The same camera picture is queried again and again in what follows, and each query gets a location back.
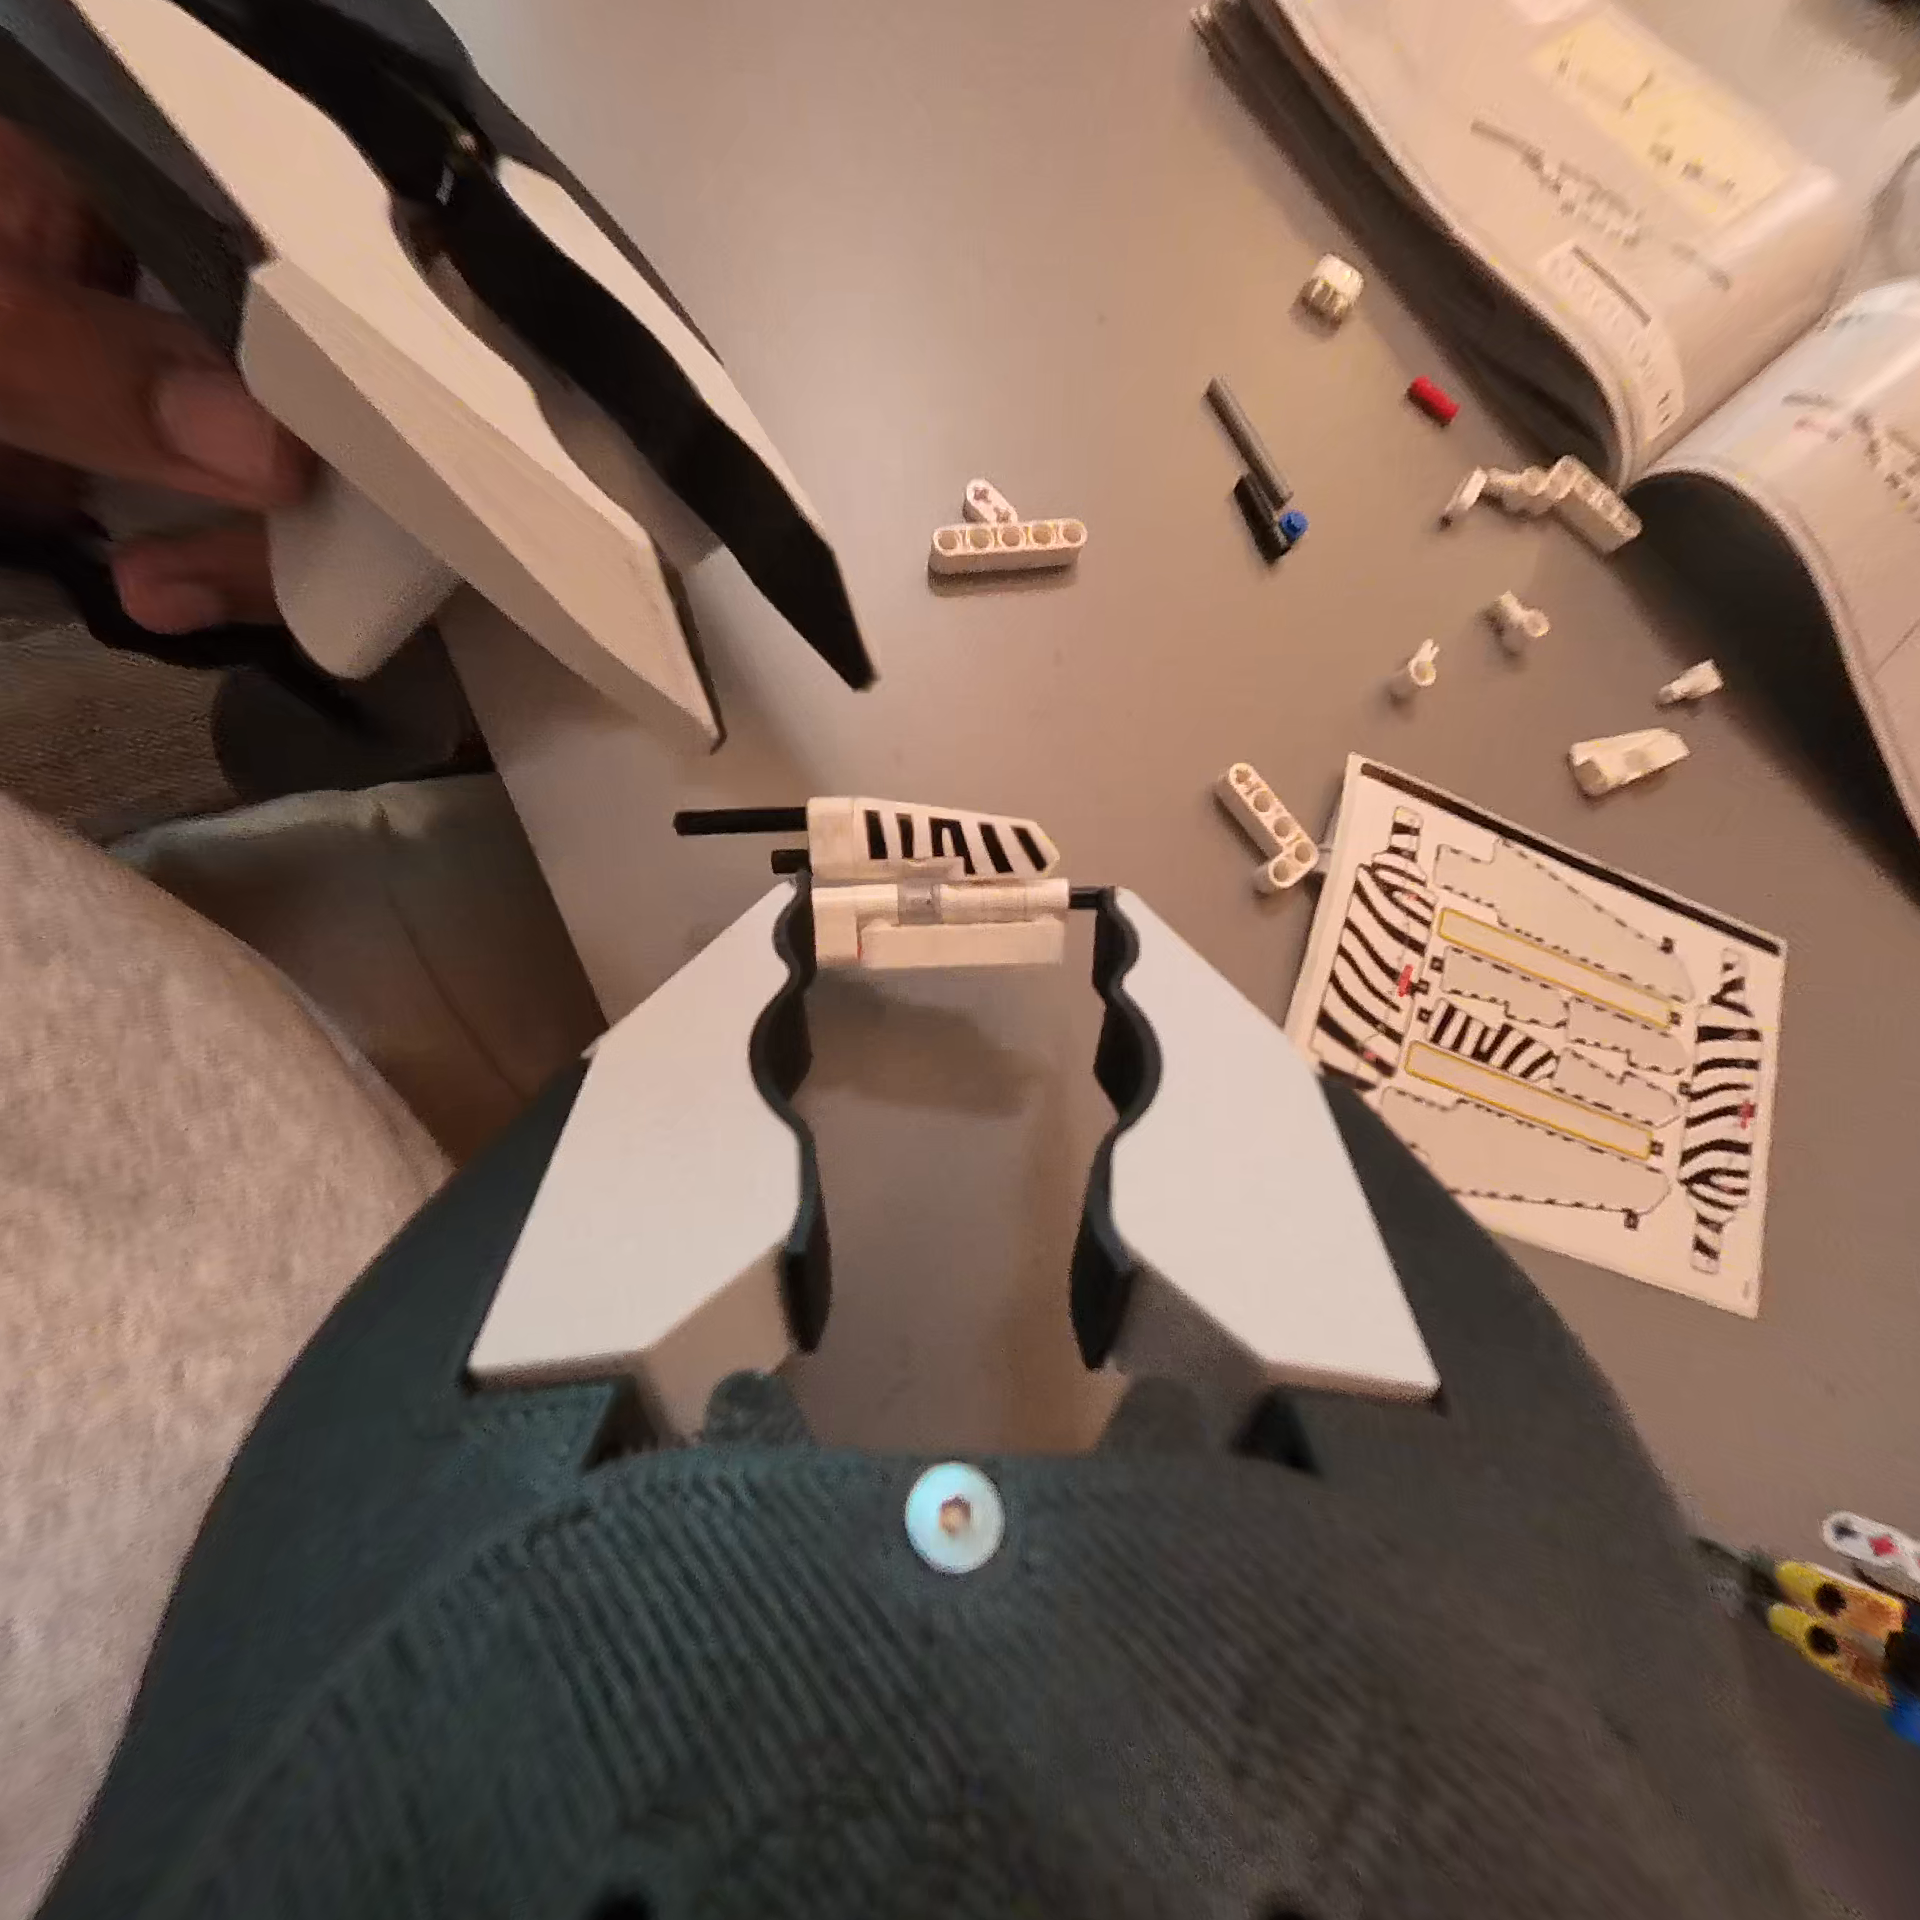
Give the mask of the white L-shaped lego beam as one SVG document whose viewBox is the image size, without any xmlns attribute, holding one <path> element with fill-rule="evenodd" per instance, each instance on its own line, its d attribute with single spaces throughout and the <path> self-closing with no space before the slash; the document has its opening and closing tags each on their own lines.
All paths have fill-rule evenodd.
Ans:
<svg viewBox="0 0 1920 1920">
<path fill-rule="evenodd" d="M 1253 763 L 1230 763 L 1215 777 L 1213 799 L 1255 849 L 1255 889 L 1262 896 L 1283 896 L 1322 870 L 1324 849 Z"/>
</svg>

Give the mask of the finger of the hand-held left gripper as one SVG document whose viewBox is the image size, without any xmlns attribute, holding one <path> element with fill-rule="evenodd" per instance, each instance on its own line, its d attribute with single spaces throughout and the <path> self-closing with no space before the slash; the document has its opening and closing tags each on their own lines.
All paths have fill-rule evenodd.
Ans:
<svg viewBox="0 0 1920 1920">
<path fill-rule="evenodd" d="M 320 107 L 415 217 L 429 279 L 600 486 L 676 501 L 853 687 L 876 678 L 819 515 L 707 336 L 436 4 L 237 3 L 223 35 Z"/>
<path fill-rule="evenodd" d="M 651 536 L 427 285 L 348 132 L 174 4 L 75 12 L 263 244 L 237 325 L 254 398 L 579 678 L 717 748 Z"/>
</svg>

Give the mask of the black lego axle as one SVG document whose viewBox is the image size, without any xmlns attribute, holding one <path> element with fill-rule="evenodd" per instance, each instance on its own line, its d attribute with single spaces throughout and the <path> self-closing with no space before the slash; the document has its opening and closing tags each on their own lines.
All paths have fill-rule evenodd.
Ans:
<svg viewBox="0 0 1920 1920">
<path fill-rule="evenodd" d="M 1255 481 L 1267 510 L 1280 517 L 1291 503 L 1294 486 L 1284 477 L 1284 471 L 1263 444 L 1253 417 L 1246 414 L 1242 400 L 1220 374 L 1213 374 L 1206 383 L 1206 405 L 1234 444 L 1246 475 Z"/>
</svg>

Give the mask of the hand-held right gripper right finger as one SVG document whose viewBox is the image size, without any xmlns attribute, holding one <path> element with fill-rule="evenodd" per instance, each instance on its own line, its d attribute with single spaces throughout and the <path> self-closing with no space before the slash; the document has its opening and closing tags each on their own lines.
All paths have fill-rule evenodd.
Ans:
<svg viewBox="0 0 1920 1920">
<path fill-rule="evenodd" d="M 1436 1363 L 1304 1056 L 1139 893 L 1069 903 L 1093 918 L 1110 1104 L 1072 1244 L 1078 1360 L 1213 1405 L 1430 1403 Z"/>
</svg>

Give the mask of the zebra striped white lego assembly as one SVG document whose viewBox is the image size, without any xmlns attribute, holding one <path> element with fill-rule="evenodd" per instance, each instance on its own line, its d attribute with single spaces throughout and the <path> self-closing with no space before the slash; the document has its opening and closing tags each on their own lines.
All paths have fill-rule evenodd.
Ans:
<svg viewBox="0 0 1920 1920">
<path fill-rule="evenodd" d="M 683 807 L 676 836 L 783 833 L 773 868 L 807 893 L 820 972 L 1038 969 L 1104 892 L 1063 870 L 1028 819 L 880 798 Z"/>
</svg>

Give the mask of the person's left hand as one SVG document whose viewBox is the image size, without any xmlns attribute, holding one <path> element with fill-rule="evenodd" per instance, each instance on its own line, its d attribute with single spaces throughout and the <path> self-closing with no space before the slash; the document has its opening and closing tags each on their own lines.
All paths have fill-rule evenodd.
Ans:
<svg viewBox="0 0 1920 1920">
<path fill-rule="evenodd" d="M 64 166 L 3 125 L 5 523 L 80 523 L 96 481 L 218 504 L 197 531 L 107 558 L 123 609 L 154 633 L 277 621 L 267 517 L 315 460 L 186 317 L 132 297 L 134 260 Z"/>
</svg>

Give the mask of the white curved lego slope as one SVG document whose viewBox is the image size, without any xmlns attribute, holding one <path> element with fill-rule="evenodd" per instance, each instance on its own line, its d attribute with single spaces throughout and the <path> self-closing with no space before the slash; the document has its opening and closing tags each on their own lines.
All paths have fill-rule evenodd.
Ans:
<svg viewBox="0 0 1920 1920">
<path fill-rule="evenodd" d="M 1591 736 L 1567 744 L 1567 769 L 1588 799 L 1611 798 L 1632 783 L 1662 777 L 1686 758 L 1688 742 L 1666 726 Z"/>
</svg>

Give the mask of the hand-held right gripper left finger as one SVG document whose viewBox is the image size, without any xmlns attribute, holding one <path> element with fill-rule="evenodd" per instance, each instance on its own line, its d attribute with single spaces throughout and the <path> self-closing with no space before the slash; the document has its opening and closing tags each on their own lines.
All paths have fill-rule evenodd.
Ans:
<svg viewBox="0 0 1920 1920">
<path fill-rule="evenodd" d="M 812 896 L 780 879 L 587 1053 L 469 1376 L 613 1381 L 691 1438 L 733 1374 L 816 1352 L 831 1309 L 812 1069 Z"/>
</svg>

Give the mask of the open lego instruction booklet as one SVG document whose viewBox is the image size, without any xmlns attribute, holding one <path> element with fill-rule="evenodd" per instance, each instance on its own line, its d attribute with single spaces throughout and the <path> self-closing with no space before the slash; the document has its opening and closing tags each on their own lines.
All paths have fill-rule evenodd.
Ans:
<svg viewBox="0 0 1920 1920">
<path fill-rule="evenodd" d="M 1202 4 L 1224 79 L 1543 449 L 1482 481 L 1647 536 L 1874 799 L 1917 804 L 1915 275 L 1869 204 L 1618 4 Z"/>
</svg>

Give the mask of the zebra print sticker sheet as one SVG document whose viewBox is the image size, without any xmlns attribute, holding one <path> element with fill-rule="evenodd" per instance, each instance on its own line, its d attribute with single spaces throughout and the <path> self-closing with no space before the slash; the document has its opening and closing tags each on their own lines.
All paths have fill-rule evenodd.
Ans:
<svg viewBox="0 0 1920 1920">
<path fill-rule="evenodd" d="M 1476 1221 L 1759 1317 L 1788 945 L 1351 753 L 1284 1029 Z"/>
</svg>

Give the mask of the white five-hole lego beam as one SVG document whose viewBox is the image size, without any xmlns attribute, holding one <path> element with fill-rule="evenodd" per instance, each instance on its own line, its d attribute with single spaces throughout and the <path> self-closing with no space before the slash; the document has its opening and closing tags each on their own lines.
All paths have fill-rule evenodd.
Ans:
<svg viewBox="0 0 1920 1920">
<path fill-rule="evenodd" d="M 1021 572 L 1067 572 L 1088 548 L 1080 518 L 965 518 L 933 531 L 927 575 L 992 579 Z"/>
</svg>

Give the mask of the white lego piece red dot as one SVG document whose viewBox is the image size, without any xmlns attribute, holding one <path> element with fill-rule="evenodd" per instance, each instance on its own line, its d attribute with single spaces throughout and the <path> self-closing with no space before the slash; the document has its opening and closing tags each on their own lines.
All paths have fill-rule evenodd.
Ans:
<svg viewBox="0 0 1920 1920">
<path fill-rule="evenodd" d="M 1834 1511 L 1821 1523 L 1823 1545 L 1866 1583 L 1917 1601 L 1917 1540 L 1899 1527 Z"/>
</svg>

